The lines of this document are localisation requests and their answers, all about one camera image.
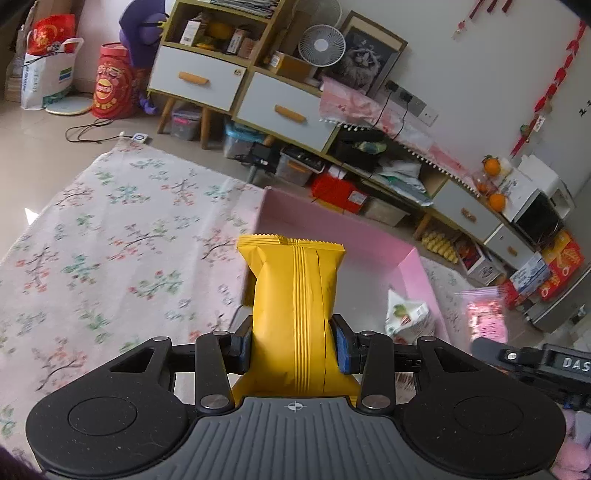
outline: electrical outlet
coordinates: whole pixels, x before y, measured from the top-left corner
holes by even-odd
[[[419,114],[418,119],[424,124],[432,126],[435,123],[435,120],[437,120],[438,116],[439,113],[437,113],[432,108],[425,106],[425,108],[423,108],[423,111]]]
[[[390,94],[390,99],[404,109],[408,107],[408,113],[411,115],[418,117],[426,107],[425,102],[423,102],[419,97],[413,95],[408,90],[405,90],[392,80],[387,81],[385,88],[387,93]]]

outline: bunch of bananas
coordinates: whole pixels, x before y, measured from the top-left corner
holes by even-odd
[[[452,243],[443,233],[435,231],[425,233],[421,243],[427,250],[441,255],[448,262],[452,262],[454,264],[457,263],[456,251],[454,250]]]

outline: pink plush fabric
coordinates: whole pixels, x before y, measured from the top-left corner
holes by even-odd
[[[566,433],[569,434],[573,430],[574,425],[574,410],[563,410],[564,421],[566,422]]]
[[[566,468],[561,468],[558,465],[554,465],[550,472],[558,479],[558,480],[587,480],[588,475],[583,472],[573,472],[572,470],[567,470]]]
[[[591,460],[589,460],[587,449],[584,446],[566,437],[556,456],[556,463],[564,469],[583,472],[589,468]]]

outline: cat picture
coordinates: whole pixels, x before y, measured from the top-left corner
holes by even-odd
[[[353,47],[345,52],[335,70],[341,75],[341,83],[367,93],[380,71],[379,59],[372,48]]]
[[[343,57],[324,73],[372,98],[394,66],[400,51],[406,46],[403,42],[398,38],[392,39],[393,44],[402,47],[395,48],[351,26],[345,33],[346,47]]]

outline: floral rug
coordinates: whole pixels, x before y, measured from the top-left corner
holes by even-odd
[[[131,140],[60,192],[0,265],[0,444],[32,460],[29,411],[153,336],[230,325],[263,190]],[[192,401],[192,383],[176,393]]]

